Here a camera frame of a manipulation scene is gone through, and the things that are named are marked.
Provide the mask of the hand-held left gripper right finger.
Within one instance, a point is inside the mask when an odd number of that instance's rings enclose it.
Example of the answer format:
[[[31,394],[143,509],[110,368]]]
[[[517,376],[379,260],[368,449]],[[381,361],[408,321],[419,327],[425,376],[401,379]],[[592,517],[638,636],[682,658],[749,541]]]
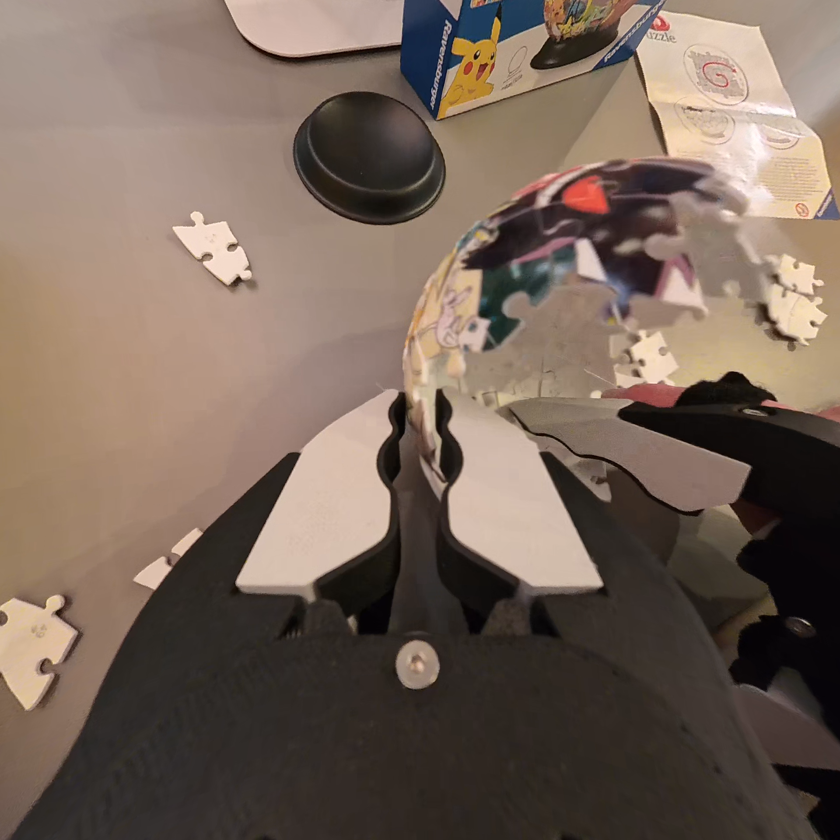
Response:
[[[538,446],[472,397],[438,394],[441,581],[471,612],[597,592],[602,577]]]

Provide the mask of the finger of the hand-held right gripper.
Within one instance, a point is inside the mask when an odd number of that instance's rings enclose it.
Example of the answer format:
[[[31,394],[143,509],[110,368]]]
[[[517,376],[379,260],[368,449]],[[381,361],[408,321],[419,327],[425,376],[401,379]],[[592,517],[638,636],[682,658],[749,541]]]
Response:
[[[733,458],[629,423],[630,401],[516,401],[523,429],[551,438],[583,459],[620,469],[648,496],[680,513],[698,513],[740,498],[751,467]]]

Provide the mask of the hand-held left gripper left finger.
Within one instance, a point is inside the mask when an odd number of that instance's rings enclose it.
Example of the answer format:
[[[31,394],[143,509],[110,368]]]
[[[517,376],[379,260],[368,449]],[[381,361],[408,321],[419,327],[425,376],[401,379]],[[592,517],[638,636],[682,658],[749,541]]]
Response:
[[[404,394],[383,391],[324,428],[301,452],[238,573],[249,595],[336,602],[361,614],[400,570],[394,480]]]

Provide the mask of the colourful puzzle ball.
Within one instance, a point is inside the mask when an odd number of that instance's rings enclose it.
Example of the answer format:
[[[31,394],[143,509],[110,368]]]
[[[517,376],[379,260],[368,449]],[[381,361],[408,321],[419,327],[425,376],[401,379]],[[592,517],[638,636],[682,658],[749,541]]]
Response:
[[[644,157],[543,176],[462,235],[428,278],[403,351],[406,417],[446,482],[438,390],[504,394],[613,368],[611,340],[701,318],[706,297],[764,303],[778,269],[743,229],[749,201],[704,161]]]

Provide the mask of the white double puzzle piece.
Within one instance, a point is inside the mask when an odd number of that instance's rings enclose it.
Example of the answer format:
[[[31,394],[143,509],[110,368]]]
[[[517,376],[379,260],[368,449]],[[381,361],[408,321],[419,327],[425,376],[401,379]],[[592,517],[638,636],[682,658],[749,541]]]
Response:
[[[195,528],[179,540],[169,552],[145,566],[133,577],[133,583],[155,591],[172,571],[178,561],[203,536],[203,531]]]
[[[190,225],[172,228],[187,251],[227,287],[251,281],[249,258],[228,223],[206,223],[200,212],[193,212],[191,220]]]
[[[63,663],[77,641],[78,630],[60,615],[66,604],[60,594],[43,605],[16,597],[1,604],[2,679],[25,711],[37,708],[56,678],[44,664]]]

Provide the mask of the black round ball stand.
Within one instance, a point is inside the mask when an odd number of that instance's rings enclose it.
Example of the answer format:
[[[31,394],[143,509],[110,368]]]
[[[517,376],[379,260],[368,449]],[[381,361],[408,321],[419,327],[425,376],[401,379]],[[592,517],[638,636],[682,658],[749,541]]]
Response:
[[[299,126],[292,159],[321,205],[361,224],[419,217],[445,186],[445,158],[426,123],[401,101],[373,91],[321,102]]]

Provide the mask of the blue puzzle box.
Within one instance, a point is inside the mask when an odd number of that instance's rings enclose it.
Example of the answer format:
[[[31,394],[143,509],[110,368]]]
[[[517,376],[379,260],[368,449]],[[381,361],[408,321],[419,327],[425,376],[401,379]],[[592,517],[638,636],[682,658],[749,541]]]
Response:
[[[633,57],[664,1],[405,1],[401,71],[441,121]]]

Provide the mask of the person's right hand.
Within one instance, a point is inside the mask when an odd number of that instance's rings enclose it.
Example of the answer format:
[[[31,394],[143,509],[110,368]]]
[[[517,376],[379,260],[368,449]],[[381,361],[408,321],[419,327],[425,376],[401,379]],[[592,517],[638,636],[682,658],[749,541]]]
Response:
[[[728,504],[749,533],[791,516],[838,521],[837,406],[799,411],[735,371],[686,388],[633,385],[603,397],[646,405],[619,413],[637,426],[749,465],[740,498]]]

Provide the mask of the paper instruction leaflet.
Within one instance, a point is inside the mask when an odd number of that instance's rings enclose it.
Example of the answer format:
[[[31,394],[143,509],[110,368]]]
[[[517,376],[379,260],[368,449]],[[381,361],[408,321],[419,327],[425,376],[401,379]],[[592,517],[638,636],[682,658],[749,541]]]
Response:
[[[759,27],[664,12],[636,54],[668,155],[728,175],[749,215],[839,218],[822,141],[797,117]]]

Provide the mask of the white rounded base plate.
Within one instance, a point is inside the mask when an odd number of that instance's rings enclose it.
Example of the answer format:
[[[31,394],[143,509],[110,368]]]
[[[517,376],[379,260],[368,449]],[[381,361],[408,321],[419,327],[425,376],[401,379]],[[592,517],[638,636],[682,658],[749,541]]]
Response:
[[[403,1],[226,1],[253,47],[302,60],[389,49],[401,43]]]

